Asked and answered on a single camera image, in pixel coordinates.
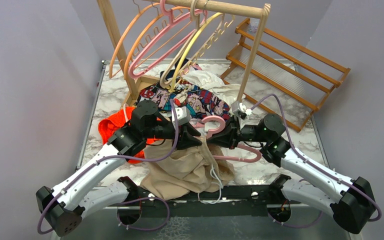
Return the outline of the orange hanger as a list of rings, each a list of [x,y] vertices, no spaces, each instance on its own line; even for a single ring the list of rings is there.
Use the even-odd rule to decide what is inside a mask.
[[[160,14],[159,11],[160,11],[160,3],[159,2],[154,2],[152,1],[150,5],[144,7],[144,8],[138,8],[138,13],[135,15],[135,17],[130,21],[130,23],[127,25],[126,29],[124,30],[124,32],[121,34],[121,37],[120,39],[118,40],[115,48],[114,48],[114,52],[113,52],[113,56],[110,60],[110,63],[109,63],[109,71],[108,71],[108,76],[110,79],[112,79],[113,77],[115,77],[120,71],[122,71],[124,69],[124,66],[126,63],[129,62],[129,58],[127,56],[122,56],[121,57],[121,60],[118,61],[119,65],[120,65],[120,70],[118,70],[117,72],[114,72],[113,68],[114,68],[114,65],[115,65],[115,59],[116,59],[116,56],[117,54],[120,54],[121,53],[121,50],[124,49],[124,47],[122,47],[123,43],[124,43],[124,40],[126,39],[126,36],[127,34],[131,31],[133,25],[137,22],[137,20],[144,14],[146,13],[150,8],[156,8],[157,10],[157,16]]]
[[[159,64],[172,52],[177,50],[182,44],[184,44],[192,32],[188,33],[179,42],[175,43],[166,53],[162,54],[157,60],[151,63],[146,69],[135,72],[136,69],[142,65],[151,56],[157,53],[161,48],[165,47],[170,41],[181,33],[183,29],[191,24],[190,8],[185,6],[174,6],[172,8],[166,8],[166,6],[160,1],[159,2],[159,15],[156,15],[142,30],[139,36],[136,38],[133,46],[127,54],[128,63],[124,65],[122,70],[125,80],[136,80],[147,73],[149,70]],[[174,27],[185,23],[174,36],[170,37],[166,42],[162,43],[157,47],[154,52],[149,52],[156,44],[159,43],[160,39],[169,33]]]

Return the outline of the inner orange hanger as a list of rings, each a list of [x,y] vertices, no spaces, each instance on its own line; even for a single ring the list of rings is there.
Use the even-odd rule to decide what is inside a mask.
[[[139,36],[136,38],[133,46],[127,54],[128,63],[124,65],[122,70],[125,80],[136,80],[147,73],[149,70],[159,64],[172,52],[177,50],[182,44],[184,44],[192,32],[188,33],[179,42],[175,43],[166,53],[162,54],[157,60],[151,63],[146,69],[135,72],[136,69],[142,65],[151,56],[157,53],[161,48],[165,47],[170,41],[181,33],[183,29],[191,24],[190,8],[185,6],[174,6],[172,8],[166,8],[166,6],[160,1],[159,2],[159,15],[156,15],[142,30]],[[170,37],[166,42],[162,43],[157,47],[154,52],[149,52],[156,44],[159,43],[160,39],[169,33],[174,27],[185,23],[174,36]]]

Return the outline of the beige hanger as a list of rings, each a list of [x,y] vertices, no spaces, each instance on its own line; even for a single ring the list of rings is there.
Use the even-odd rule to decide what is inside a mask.
[[[197,62],[197,59],[204,55],[206,50],[211,48],[212,44],[218,40],[220,35],[224,33],[225,14],[216,12],[212,16],[208,16],[208,11],[205,7],[203,7],[202,14],[204,19],[201,20],[201,15],[196,13],[197,3],[197,0],[193,0],[190,4],[190,18],[193,22],[195,22],[195,29],[192,31],[191,35],[187,37],[186,42],[171,61],[166,71],[163,72],[163,75],[159,80],[159,84],[163,88],[169,89],[170,91],[173,91],[177,85],[177,77],[179,77],[181,74],[187,73],[189,68]],[[187,58],[188,53],[196,43],[197,39],[210,25],[210,23],[216,20],[219,20],[218,26],[213,30],[212,34],[196,51],[196,53],[194,53],[193,56],[188,61],[186,61],[186,63],[184,63],[184,60]]]

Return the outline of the white garment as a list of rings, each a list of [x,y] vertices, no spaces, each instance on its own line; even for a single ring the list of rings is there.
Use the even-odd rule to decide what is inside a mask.
[[[229,106],[237,100],[241,87],[237,83],[226,84],[218,75],[207,70],[193,70],[183,75],[182,78],[193,85],[210,91]]]

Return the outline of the black mounting rail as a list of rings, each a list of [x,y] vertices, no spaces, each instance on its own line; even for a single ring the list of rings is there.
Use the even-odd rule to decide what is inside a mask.
[[[206,217],[276,217],[287,221],[292,200],[281,193],[281,184],[288,177],[281,175],[271,184],[228,185],[217,192],[189,192],[164,200],[139,187],[128,177],[118,179],[127,185],[127,198],[111,204],[116,208],[116,219],[127,230],[144,232],[165,227],[172,218]]]

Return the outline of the orange wooden slatted shelf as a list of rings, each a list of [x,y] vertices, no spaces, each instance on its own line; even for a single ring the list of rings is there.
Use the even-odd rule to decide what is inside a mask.
[[[252,104],[265,94],[276,94],[284,107],[287,125],[300,132],[350,71],[266,28],[243,94]]]

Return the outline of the wooden clothes rack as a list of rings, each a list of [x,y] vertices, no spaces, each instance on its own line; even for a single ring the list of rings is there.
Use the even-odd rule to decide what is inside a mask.
[[[166,0],[166,1],[167,1],[166,7],[172,8],[173,4],[179,4],[180,6],[187,6],[193,0]],[[243,17],[254,18],[254,19],[259,20],[257,32],[255,35],[255,39],[253,41],[253,46],[251,48],[250,58],[249,58],[247,65],[245,67],[245,74],[244,74],[244,77],[243,77],[243,80],[241,83],[241,87],[239,89],[239,93],[237,96],[238,99],[241,99],[241,97],[244,93],[244,88],[247,84],[247,80],[248,80],[249,75],[250,75],[251,67],[253,65],[253,62],[254,62],[254,59],[256,56],[256,51],[259,48],[260,41],[261,41],[262,35],[264,33],[264,30],[265,30],[265,25],[266,25],[266,22],[267,22],[267,19],[269,17],[270,10],[271,10],[271,5],[269,3],[265,3],[262,8],[258,8],[258,7],[233,4],[233,3],[221,2],[221,1],[211,1],[211,0],[197,0],[197,1],[198,1],[198,3],[196,5],[196,9],[202,10],[203,8],[206,8],[206,10],[208,11],[209,17],[216,12],[220,12],[220,13],[225,13],[226,15],[234,15],[235,17],[243,16]],[[101,11],[104,23],[106,25],[106,28],[107,28],[107,31],[109,34],[109,37],[111,39],[111,42],[115,48],[121,35],[122,35],[122,33],[120,33],[120,31],[119,31],[112,5],[111,5],[110,1],[108,1],[108,0],[99,0],[97,2],[97,4],[98,4],[99,9]],[[141,17],[150,13],[150,11],[152,9],[155,9],[155,8],[149,9]],[[170,47],[172,47],[175,43],[179,42],[180,39],[183,38],[187,33],[194,30],[195,26],[196,26],[196,23],[192,22],[191,25],[189,25],[188,27],[186,27],[182,31],[182,33],[178,34],[176,36],[176,38],[173,38],[172,42],[170,42],[164,48],[161,48],[159,52],[157,52],[157,53],[155,53],[155,55],[151,56],[142,65],[140,65],[136,70],[138,72],[145,70],[145,68],[147,68],[148,65],[150,65],[152,62],[157,60],[162,54],[166,53]],[[210,36],[211,32],[213,31],[213,27],[214,27],[214,24],[211,24],[211,27],[207,28],[206,31],[201,35],[201,37],[197,40],[199,45],[201,45],[205,40],[207,40],[207,38]],[[199,48],[199,45],[195,45],[194,48],[192,48],[192,51],[195,52]],[[162,60],[157,65],[155,65],[154,68],[150,69],[147,73],[145,73],[144,75],[142,75],[141,77],[139,77],[137,79],[125,80],[123,71],[120,71],[123,74],[124,80],[126,81],[127,87],[129,90],[128,97],[126,98],[125,103],[132,104],[134,102],[134,100],[136,100],[137,97],[139,96],[140,90],[142,90],[143,88],[148,87],[152,84],[160,83],[160,77],[163,76],[164,72],[169,67],[169,64],[175,58],[175,56],[177,55],[177,53],[179,52],[179,50],[181,49],[182,46],[180,46],[177,50],[172,52],[164,60]],[[121,60],[122,57],[127,56],[129,51],[130,50],[126,50],[125,47],[124,47],[124,49],[122,48],[121,53],[118,53],[116,55],[115,63],[117,63],[119,65],[119,60]]]

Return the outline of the cream notched hanger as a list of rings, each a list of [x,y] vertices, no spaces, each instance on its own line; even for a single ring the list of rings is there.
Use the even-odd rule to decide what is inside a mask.
[[[197,60],[202,57],[212,45],[219,40],[219,38],[225,33],[236,17],[231,14],[227,15],[223,12],[216,12],[211,16],[207,13],[204,14],[204,19],[198,22],[194,33],[186,40],[186,43],[182,46],[177,55],[178,65],[174,69],[171,80],[175,83],[181,75],[190,71],[190,68],[196,64]],[[207,28],[214,24],[213,29],[209,37],[201,44],[197,40],[203,35]],[[192,48],[198,46],[196,51],[192,51]]]

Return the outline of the outer orange hanger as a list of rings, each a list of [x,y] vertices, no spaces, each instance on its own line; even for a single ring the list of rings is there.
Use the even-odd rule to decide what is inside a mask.
[[[110,79],[112,79],[113,77],[115,77],[120,71],[122,71],[124,69],[124,66],[126,63],[129,62],[129,58],[127,56],[122,56],[121,57],[121,60],[118,61],[119,65],[120,65],[120,70],[118,70],[117,72],[114,72],[113,68],[114,68],[114,65],[115,65],[115,59],[116,59],[116,56],[117,54],[120,54],[121,53],[121,50],[124,49],[124,47],[122,47],[123,43],[124,43],[124,40],[126,39],[126,36],[127,34],[131,31],[133,25],[137,22],[137,20],[144,14],[146,13],[150,8],[156,8],[157,10],[157,16],[160,14],[159,11],[160,11],[160,3],[159,2],[154,2],[152,1],[150,5],[144,7],[144,8],[138,8],[138,13],[135,15],[135,17],[130,21],[130,23],[127,25],[126,29],[124,30],[124,32],[121,34],[121,37],[120,39],[118,40],[115,48],[114,48],[114,52],[113,52],[113,56],[110,60],[110,63],[109,63],[109,71],[108,71],[108,76]]]

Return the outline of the comic print shorts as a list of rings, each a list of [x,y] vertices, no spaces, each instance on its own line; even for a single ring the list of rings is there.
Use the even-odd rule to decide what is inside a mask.
[[[225,121],[230,118],[230,106],[221,98],[207,89],[184,81],[174,91],[162,87],[159,83],[143,88],[138,95],[135,105],[139,102],[150,100],[157,104],[159,111],[171,111],[170,100],[185,105],[190,115],[195,119],[207,116],[219,116]]]

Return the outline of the orange mesh shorts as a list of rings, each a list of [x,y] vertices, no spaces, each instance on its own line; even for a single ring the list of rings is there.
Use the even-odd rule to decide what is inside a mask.
[[[102,143],[116,150],[113,157],[125,159],[129,163],[159,162],[163,159],[162,157],[150,158],[146,156],[144,149],[152,147],[154,143],[157,143],[156,146],[159,147],[166,141],[149,138],[132,124],[135,109],[133,106],[124,107],[99,122],[98,132]]]

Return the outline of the pink hanger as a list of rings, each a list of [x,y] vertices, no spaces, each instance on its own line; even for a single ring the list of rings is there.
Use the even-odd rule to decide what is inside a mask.
[[[208,139],[214,134],[220,133],[226,126],[225,120],[216,115],[210,115],[202,119],[202,122],[205,123],[205,127],[203,128],[206,133],[206,138]],[[254,158],[243,158],[243,157],[235,157],[235,156],[224,156],[224,155],[213,155],[215,160],[226,160],[226,161],[236,161],[236,162],[244,162],[244,163],[255,163],[258,162],[262,158],[262,154],[255,148],[249,147],[244,144],[238,144],[239,149],[246,150],[255,154]]]
[[[185,44],[191,36],[203,25],[208,18],[208,11],[196,8],[196,1],[191,1],[186,6],[177,3],[173,7],[166,6],[167,1],[159,2],[160,13],[142,30],[137,37],[130,50],[123,69],[123,73],[133,79],[137,79],[147,73],[150,69],[159,64],[167,56],[176,51]],[[146,60],[155,55],[166,45],[173,41],[178,34],[195,22],[195,29],[188,32],[177,43],[171,46],[166,53],[162,54],[154,62],[150,63],[147,68],[137,71],[137,68]]]

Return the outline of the beige shorts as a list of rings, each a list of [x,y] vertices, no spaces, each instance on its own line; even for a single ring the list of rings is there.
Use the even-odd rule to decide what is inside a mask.
[[[148,162],[149,173],[140,186],[164,200],[180,198],[190,192],[214,193],[219,183],[226,186],[235,178],[234,166],[226,160],[216,160],[222,150],[214,144],[207,144],[200,137],[200,146],[175,150],[170,156],[155,162]]]

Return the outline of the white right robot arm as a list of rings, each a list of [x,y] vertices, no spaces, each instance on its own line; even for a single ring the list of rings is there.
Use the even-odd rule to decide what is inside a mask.
[[[276,114],[267,114],[257,125],[243,127],[238,117],[231,116],[225,126],[208,131],[207,142],[229,149],[238,147],[240,142],[263,143],[259,152],[264,160],[309,183],[305,186],[288,176],[278,177],[268,190],[272,202],[291,200],[306,204],[331,216],[347,232],[359,234],[379,208],[369,181],[361,176],[353,179],[342,175],[312,160],[282,137],[285,131]]]

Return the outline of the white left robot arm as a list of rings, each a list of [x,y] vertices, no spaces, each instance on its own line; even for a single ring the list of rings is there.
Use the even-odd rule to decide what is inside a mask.
[[[122,181],[94,190],[107,175],[130,160],[159,162],[175,150],[187,149],[201,144],[201,135],[191,124],[191,115],[185,105],[177,106],[169,100],[171,118],[164,117],[158,105],[144,100],[132,110],[131,118],[118,128],[107,143],[86,165],[54,187],[42,186],[35,194],[40,217],[37,232],[46,235],[55,232],[63,237],[71,233],[84,218],[116,203],[132,205],[137,200],[137,191]],[[171,148],[157,158],[140,158],[149,139],[170,140]]]

